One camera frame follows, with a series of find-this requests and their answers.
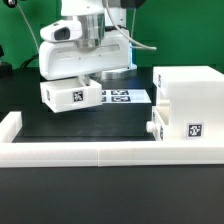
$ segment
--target white box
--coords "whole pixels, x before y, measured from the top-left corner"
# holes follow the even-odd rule
[[[147,129],[156,140],[221,140],[224,76],[208,66],[155,67],[157,102]]]
[[[55,113],[102,104],[102,86],[90,79],[89,85],[78,78],[42,82],[41,97]]]

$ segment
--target green backdrop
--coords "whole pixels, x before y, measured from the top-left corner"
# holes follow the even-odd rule
[[[60,18],[60,0],[20,1],[39,44],[41,27]],[[131,26],[133,11],[128,12]],[[223,0],[148,0],[137,10],[134,38],[158,47],[156,52],[138,50],[139,67],[154,65],[210,65],[224,72]],[[14,68],[35,55],[31,34],[18,10],[0,0],[0,44],[4,61]]]

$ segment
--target black cable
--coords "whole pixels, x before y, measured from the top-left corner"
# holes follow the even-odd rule
[[[36,54],[36,55],[34,55],[32,58],[30,58],[30,59],[24,61],[24,62],[20,65],[20,68],[27,68],[28,65],[29,65],[32,61],[34,61],[34,60],[36,60],[36,59],[39,59],[39,54]]]

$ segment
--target black table surface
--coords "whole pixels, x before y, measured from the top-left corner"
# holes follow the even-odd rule
[[[28,82],[15,77],[19,85]],[[13,107],[27,111],[27,105],[46,110],[39,102],[22,102],[29,91],[39,100],[31,87],[19,89],[5,80],[0,80],[1,100],[10,90],[21,101],[5,95],[10,103],[3,113]],[[0,224],[223,224],[223,189],[223,165],[0,169]]]
[[[103,90],[145,89],[153,97],[152,68],[118,80],[99,80]],[[0,79],[0,111],[22,111],[23,128],[14,142],[154,140],[146,133],[151,103],[103,104],[53,113],[41,102],[37,68],[18,69]]]

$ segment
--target white platform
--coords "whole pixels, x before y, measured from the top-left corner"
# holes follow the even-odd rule
[[[21,124],[19,112],[0,124],[2,168],[224,164],[224,141],[7,143]]]

